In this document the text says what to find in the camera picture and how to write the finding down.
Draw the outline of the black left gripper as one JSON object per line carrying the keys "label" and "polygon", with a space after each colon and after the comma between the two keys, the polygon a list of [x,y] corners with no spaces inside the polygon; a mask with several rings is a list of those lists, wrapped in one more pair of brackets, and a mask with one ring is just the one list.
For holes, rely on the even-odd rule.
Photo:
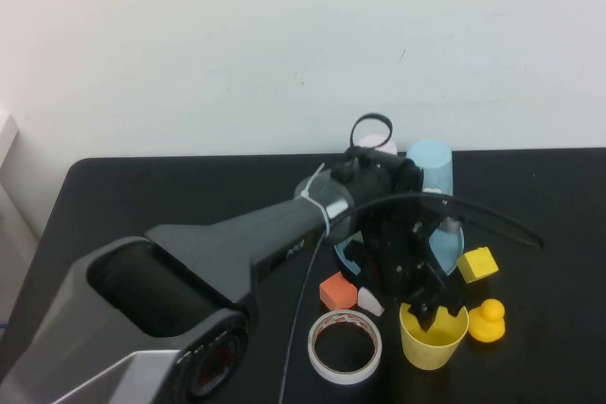
{"label": "black left gripper", "polygon": [[410,305],[419,327],[427,332],[442,303],[456,317],[468,294],[460,279],[440,266],[429,238],[445,219],[455,213],[458,200],[447,195],[389,195],[349,210],[375,260],[381,292]]}

